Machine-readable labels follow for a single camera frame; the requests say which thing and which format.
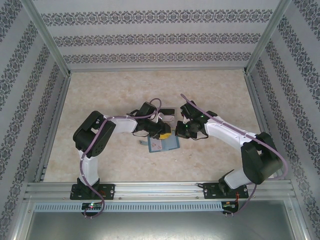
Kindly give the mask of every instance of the patterned wallpaper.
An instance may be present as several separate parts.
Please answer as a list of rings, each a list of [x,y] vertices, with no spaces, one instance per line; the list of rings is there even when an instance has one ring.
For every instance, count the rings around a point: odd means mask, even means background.
[[[279,0],[35,0],[71,70],[235,67]]]
[[[320,239],[320,5],[294,0],[251,76],[311,239]]]
[[[32,182],[65,81],[19,0],[0,1],[0,240]]]

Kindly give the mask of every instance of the enclosure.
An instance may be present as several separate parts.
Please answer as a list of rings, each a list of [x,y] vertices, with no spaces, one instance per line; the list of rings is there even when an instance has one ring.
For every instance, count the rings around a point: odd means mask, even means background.
[[[319,0],[0,5],[1,239],[320,239]],[[75,130],[94,110],[125,115],[153,98],[178,112],[181,93],[270,134],[285,179],[258,185],[247,209],[225,218],[222,200],[197,184],[241,168],[235,149],[180,138],[180,148],[150,153],[142,136],[119,133],[98,169],[114,199],[83,219],[84,201],[69,199]]]

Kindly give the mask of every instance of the marble-patterned floor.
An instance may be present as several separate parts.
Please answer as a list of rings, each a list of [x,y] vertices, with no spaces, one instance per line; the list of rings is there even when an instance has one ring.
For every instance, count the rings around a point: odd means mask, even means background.
[[[185,104],[180,93],[233,125],[259,132],[242,70],[73,73],[44,181],[76,181],[80,159],[72,137],[93,110],[124,115],[156,97],[163,107],[179,108]],[[180,138],[179,149],[155,153],[139,144],[143,139],[112,135],[99,156],[100,180],[214,181],[242,165],[241,154],[214,137]]]

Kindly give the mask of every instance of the wall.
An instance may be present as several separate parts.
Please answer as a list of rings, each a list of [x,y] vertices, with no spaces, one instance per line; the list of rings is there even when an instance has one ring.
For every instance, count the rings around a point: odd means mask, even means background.
[[[0,0],[0,240],[35,179],[65,76],[22,4]]]
[[[72,70],[246,66],[279,0],[35,0]]]
[[[294,0],[251,73],[312,239],[320,239],[319,19],[319,0]]]

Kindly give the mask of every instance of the yellow object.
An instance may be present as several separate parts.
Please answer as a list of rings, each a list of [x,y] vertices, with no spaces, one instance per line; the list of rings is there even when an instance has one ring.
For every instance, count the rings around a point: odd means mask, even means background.
[[[165,133],[165,134],[160,134],[159,139],[167,139],[167,138],[170,137],[170,136],[171,136],[171,132]]]

